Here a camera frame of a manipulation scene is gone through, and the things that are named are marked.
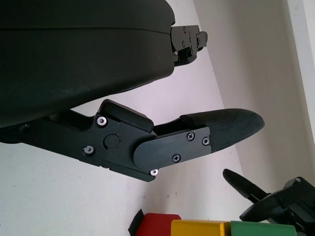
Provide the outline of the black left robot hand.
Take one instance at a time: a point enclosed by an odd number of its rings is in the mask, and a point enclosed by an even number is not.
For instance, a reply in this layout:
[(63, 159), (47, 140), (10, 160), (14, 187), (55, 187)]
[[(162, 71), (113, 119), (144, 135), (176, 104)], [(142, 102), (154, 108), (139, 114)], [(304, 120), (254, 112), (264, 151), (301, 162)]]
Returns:
[(177, 26), (164, 0), (3, 0), (0, 141), (24, 143), (142, 181), (260, 131), (244, 109), (154, 125), (108, 99), (192, 63), (208, 35)]

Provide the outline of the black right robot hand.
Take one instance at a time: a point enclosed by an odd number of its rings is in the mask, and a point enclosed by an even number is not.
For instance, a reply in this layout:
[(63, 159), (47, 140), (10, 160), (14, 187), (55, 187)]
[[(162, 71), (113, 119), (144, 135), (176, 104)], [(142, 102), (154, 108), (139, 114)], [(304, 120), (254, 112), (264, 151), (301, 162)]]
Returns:
[(315, 187), (302, 177), (288, 181), (283, 189), (266, 193), (238, 173), (224, 169), (224, 179), (252, 202), (240, 219), (245, 222), (268, 221), (292, 225), (299, 236), (315, 234)]

